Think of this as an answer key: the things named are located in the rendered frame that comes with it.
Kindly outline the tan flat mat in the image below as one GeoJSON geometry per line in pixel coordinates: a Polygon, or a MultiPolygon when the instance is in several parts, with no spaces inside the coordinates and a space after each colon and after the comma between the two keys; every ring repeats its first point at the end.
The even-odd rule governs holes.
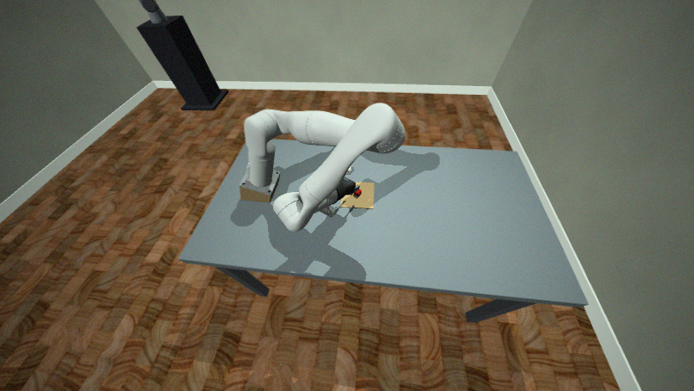
{"type": "Polygon", "coordinates": [[[368,208],[374,209],[374,186],[375,183],[360,183],[355,182],[356,186],[360,185],[362,193],[359,197],[353,195],[345,195],[341,199],[341,208],[368,208]]]}

